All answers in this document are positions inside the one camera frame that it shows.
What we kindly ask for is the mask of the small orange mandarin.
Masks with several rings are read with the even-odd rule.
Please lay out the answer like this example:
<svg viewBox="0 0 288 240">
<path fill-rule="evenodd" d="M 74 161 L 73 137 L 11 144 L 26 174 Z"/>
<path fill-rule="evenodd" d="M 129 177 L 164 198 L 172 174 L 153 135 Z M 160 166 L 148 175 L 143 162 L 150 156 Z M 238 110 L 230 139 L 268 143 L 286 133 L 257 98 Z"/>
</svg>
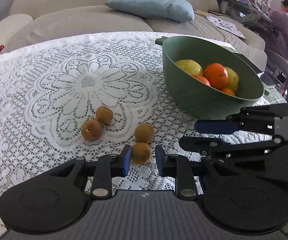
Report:
<svg viewBox="0 0 288 240">
<path fill-rule="evenodd" d="M 207 80 L 207 78 L 201 76 L 201 75 L 193 75 L 193 77 L 195 79 L 197 79 L 198 81 L 202 82 L 204 85 L 207 85 L 209 87 L 211 87 L 210 82 Z"/>
</svg>

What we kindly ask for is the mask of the yellow-green apple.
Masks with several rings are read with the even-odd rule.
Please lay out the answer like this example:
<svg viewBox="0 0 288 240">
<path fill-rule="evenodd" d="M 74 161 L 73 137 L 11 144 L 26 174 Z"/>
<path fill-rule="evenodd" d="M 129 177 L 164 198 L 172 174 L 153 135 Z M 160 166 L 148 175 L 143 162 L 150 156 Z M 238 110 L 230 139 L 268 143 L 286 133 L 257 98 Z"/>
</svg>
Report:
<svg viewBox="0 0 288 240">
<path fill-rule="evenodd" d="M 203 76 L 203 68 L 194 60 L 183 59 L 175 62 L 175 64 L 191 76 Z"/>
</svg>

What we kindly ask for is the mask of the yellow lemon fruit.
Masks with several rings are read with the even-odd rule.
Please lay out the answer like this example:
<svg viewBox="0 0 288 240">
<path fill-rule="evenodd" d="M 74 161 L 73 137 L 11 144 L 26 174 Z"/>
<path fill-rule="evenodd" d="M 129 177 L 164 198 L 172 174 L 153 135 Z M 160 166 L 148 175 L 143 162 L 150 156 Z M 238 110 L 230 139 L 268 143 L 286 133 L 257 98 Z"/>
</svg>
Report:
<svg viewBox="0 0 288 240">
<path fill-rule="evenodd" d="M 227 88 L 236 93 L 239 86 L 239 76 L 233 69 L 229 67 L 224 68 L 226 69 L 228 74 Z"/>
</svg>

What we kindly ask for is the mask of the light blue pillow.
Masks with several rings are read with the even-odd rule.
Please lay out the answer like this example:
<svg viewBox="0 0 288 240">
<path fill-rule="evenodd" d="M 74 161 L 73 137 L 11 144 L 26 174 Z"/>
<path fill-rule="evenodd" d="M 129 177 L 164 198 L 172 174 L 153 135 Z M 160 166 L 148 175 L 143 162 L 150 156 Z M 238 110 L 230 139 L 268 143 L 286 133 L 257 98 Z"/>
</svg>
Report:
<svg viewBox="0 0 288 240">
<path fill-rule="evenodd" d="M 184 23 L 195 18 L 192 5 L 185 0 L 109 0 L 110 9 L 126 12 L 141 18 Z"/>
</svg>

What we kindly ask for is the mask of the brown kiwi fruit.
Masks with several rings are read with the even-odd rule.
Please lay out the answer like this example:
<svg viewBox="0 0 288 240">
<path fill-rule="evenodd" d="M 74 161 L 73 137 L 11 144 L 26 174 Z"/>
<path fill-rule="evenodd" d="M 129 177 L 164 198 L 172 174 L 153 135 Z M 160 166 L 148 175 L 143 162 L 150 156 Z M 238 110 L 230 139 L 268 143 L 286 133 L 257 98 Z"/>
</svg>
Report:
<svg viewBox="0 0 288 240">
<path fill-rule="evenodd" d="M 81 134 L 87 141 L 95 141 L 102 134 L 102 125 L 97 120 L 88 120 L 81 127 Z"/>
<path fill-rule="evenodd" d="M 144 165 L 151 160 L 152 149 L 144 142 L 132 146 L 132 162 L 137 165 Z"/>
<path fill-rule="evenodd" d="M 106 106 L 100 106 L 96 110 L 95 116 L 100 124 L 109 125 L 113 119 L 113 112 Z"/>
<path fill-rule="evenodd" d="M 139 124 L 135 129 L 136 142 L 150 144 L 155 136 L 154 127 L 151 124 Z"/>
</svg>

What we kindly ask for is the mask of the white lace tablecloth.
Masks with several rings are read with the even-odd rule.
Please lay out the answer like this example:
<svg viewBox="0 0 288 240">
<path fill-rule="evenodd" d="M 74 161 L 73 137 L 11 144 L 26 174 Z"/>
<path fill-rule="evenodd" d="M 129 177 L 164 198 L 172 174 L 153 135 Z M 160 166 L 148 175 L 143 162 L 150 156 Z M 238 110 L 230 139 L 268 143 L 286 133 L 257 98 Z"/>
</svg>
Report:
<svg viewBox="0 0 288 240">
<path fill-rule="evenodd" d="M 75 157 L 94 161 L 134 144 L 139 124 L 155 129 L 154 145 L 180 152 L 196 136 L 196 119 L 166 88 L 162 33 L 115 32 L 61 38 L 0 55 L 0 195 Z M 82 125 L 96 110 L 113 112 L 87 141 Z M 5 227 L 0 219 L 0 236 Z"/>
</svg>

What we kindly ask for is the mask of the cluttered side desk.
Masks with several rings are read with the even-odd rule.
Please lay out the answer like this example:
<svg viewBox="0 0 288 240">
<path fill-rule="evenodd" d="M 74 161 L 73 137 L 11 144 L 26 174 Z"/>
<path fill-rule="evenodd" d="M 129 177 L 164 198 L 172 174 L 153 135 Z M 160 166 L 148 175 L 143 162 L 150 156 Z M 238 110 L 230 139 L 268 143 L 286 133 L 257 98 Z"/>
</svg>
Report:
<svg viewBox="0 0 288 240">
<path fill-rule="evenodd" d="M 220 12 L 249 29 L 274 32 L 275 27 L 268 16 L 270 3 L 265 0 L 217 0 Z"/>
</svg>

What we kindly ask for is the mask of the printed paper sheet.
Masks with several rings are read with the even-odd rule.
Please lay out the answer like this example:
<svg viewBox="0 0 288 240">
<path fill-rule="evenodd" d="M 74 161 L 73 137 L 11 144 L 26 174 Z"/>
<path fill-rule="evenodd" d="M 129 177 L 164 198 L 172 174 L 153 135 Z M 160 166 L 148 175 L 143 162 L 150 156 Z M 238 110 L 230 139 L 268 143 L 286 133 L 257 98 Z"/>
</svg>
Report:
<svg viewBox="0 0 288 240">
<path fill-rule="evenodd" d="M 244 34 L 236 27 L 236 25 L 234 23 L 224 21 L 220 18 L 216 18 L 216 17 L 213 17 L 211 15 L 207 15 L 206 19 L 209 22 L 211 22 L 213 25 L 215 25 L 216 27 L 218 27 L 222 30 L 225 30 L 225 31 L 237 36 L 237 37 L 246 39 Z"/>
</svg>

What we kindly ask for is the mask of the beige sectional sofa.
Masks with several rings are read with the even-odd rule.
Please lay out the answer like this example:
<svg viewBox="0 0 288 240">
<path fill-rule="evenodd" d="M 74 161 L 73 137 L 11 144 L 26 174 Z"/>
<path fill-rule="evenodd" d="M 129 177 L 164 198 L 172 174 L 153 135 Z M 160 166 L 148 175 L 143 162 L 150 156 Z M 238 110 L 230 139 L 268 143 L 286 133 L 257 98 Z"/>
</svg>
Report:
<svg viewBox="0 0 288 240">
<path fill-rule="evenodd" d="M 151 31 L 210 38 L 231 44 L 258 69 L 267 62 L 264 40 L 242 24 L 237 28 L 246 39 L 217 28 L 202 16 L 203 12 L 218 11 L 216 0 L 186 0 L 195 18 L 185 23 L 141 18 L 110 9 L 109 0 L 14 0 L 8 17 L 0 21 L 0 53 L 40 42 L 82 34 L 115 31 Z"/>
</svg>

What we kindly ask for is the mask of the person in purple top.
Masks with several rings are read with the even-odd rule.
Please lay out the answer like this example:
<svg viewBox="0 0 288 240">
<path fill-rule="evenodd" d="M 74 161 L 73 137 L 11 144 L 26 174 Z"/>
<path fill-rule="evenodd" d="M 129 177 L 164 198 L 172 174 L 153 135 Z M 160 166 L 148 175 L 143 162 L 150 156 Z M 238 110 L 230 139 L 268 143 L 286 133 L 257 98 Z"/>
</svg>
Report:
<svg viewBox="0 0 288 240">
<path fill-rule="evenodd" d="M 265 38 L 266 49 L 288 61 L 288 0 L 281 1 L 281 9 L 271 8 L 269 18 L 275 31 Z"/>
</svg>

